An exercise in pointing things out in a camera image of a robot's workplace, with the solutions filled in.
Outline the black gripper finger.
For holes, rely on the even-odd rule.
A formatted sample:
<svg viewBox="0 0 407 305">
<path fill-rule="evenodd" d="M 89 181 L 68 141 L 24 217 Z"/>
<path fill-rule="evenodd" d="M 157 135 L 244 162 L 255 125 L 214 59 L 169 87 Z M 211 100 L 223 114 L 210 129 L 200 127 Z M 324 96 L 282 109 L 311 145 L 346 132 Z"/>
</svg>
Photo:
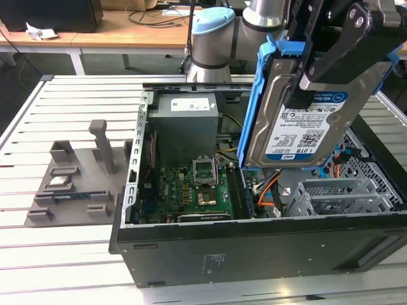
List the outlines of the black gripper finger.
<svg viewBox="0 0 407 305">
<path fill-rule="evenodd" d="M 300 69 L 311 68 L 318 28 L 318 1 L 289 1 L 289 27 L 286 39 L 300 56 Z"/>
<path fill-rule="evenodd" d="M 313 89 L 300 82 L 347 85 L 399 47 L 399 5 L 393 1 L 318 1 L 311 68 L 300 69 L 284 94 L 288 108 L 307 108 Z"/>
</svg>

